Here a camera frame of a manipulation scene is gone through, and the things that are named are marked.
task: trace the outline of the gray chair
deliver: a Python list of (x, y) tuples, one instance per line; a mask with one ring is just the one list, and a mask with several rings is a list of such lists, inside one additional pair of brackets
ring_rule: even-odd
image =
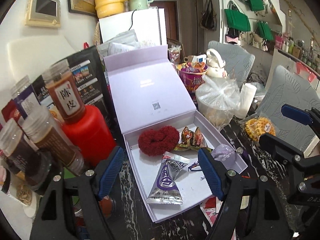
[(305, 152), (316, 135), (309, 126), (284, 117), (281, 113), (284, 104), (302, 110), (312, 107), (320, 109), (319, 97), (308, 80), (279, 65), (274, 70), (271, 86), (256, 113), (265, 113), (269, 117), (279, 129), (277, 137)]
[(241, 88), (249, 75), (255, 56), (238, 45), (222, 44), (217, 41), (210, 41), (208, 48), (219, 52), (222, 59), (226, 61), (226, 72), (230, 76), (234, 74), (234, 78)]

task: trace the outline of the doorway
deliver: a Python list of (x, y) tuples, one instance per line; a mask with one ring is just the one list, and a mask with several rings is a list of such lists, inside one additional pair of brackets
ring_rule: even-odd
[(202, 14), (204, 12), (203, 0), (195, 0), (195, 15), (196, 25), (193, 26), (193, 30), (196, 32), (196, 53), (197, 55), (204, 53), (204, 29), (200, 27)]
[(167, 38), (179, 40), (178, 6), (176, 1), (154, 1), (151, 6), (164, 9)]

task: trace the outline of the white teapot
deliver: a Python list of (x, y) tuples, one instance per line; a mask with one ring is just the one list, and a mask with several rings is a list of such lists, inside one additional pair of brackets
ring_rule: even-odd
[(220, 54), (215, 49), (207, 50), (207, 72), (210, 77), (227, 78), (228, 74), (224, 70), (226, 62), (222, 60)]

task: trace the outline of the open box lid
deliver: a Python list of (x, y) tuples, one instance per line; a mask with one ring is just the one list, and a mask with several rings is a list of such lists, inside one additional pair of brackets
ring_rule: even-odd
[(104, 58), (122, 134), (196, 109), (167, 51), (155, 46)]

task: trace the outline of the barcode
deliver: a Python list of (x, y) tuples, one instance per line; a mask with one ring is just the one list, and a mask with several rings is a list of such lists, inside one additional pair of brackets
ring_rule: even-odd
[(154, 103), (152, 104), (152, 106), (153, 106), (153, 110), (157, 110), (161, 108), (159, 103)]

